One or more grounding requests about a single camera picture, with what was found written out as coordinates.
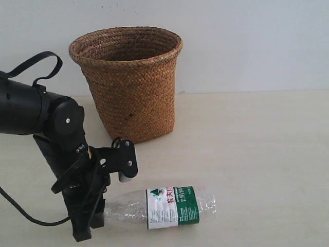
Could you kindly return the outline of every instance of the plastic water bottle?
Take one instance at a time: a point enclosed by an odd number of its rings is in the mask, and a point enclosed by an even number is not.
[[[214,219],[216,199],[204,187],[163,187],[117,196],[105,204],[107,221],[142,223],[148,229],[198,224]]]

